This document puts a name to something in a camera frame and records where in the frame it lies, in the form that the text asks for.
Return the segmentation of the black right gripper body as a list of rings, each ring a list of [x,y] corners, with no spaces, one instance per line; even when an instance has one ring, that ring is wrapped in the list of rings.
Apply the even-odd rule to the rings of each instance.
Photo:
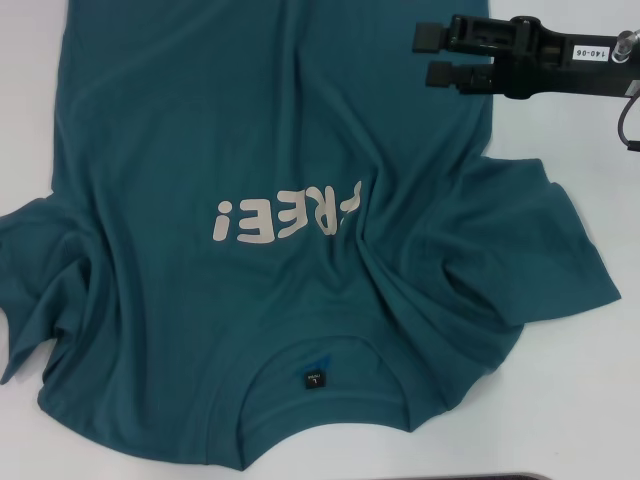
[[[560,33],[517,16],[512,50],[494,58],[495,93],[528,99],[539,93],[631,95],[631,32],[616,36]]]

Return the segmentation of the teal blue printed t-shirt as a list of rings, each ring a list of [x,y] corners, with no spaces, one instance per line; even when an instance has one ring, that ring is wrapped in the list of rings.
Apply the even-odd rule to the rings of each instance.
[[[413,431],[525,325],[618,300],[492,102],[422,83],[419,20],[488,0],[69,0],[52,192],[0,217],[7,383],[114,449],[239,466]]]

